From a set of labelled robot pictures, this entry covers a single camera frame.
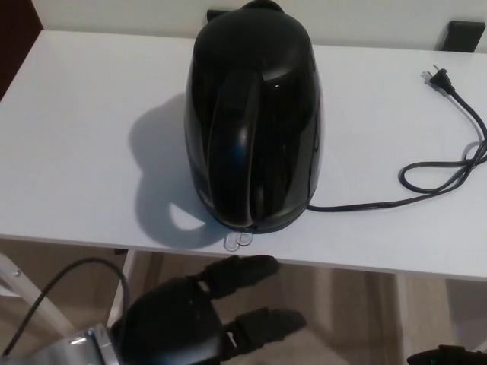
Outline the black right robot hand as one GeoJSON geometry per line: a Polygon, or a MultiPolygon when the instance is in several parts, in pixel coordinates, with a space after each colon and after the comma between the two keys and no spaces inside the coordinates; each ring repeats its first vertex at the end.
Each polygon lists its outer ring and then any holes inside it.
{"type": "Polygon", "coordinates": [[[468,351],[461,346],[439,345],[437,348],[413,354],[408,365],[486,365],[486,353],[468,351]]]}

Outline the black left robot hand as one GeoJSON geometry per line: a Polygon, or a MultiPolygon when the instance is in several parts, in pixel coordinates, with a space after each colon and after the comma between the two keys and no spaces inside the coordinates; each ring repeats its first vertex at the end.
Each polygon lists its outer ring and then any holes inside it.
{"type": "Polygon", "coordinates": [[[224,324],[212,302],[277,273],[269,255],[233,255],[140,296],[111,328],[124,364],[220,364],[306,327],[292,309],[263,307],[224,324]]]}

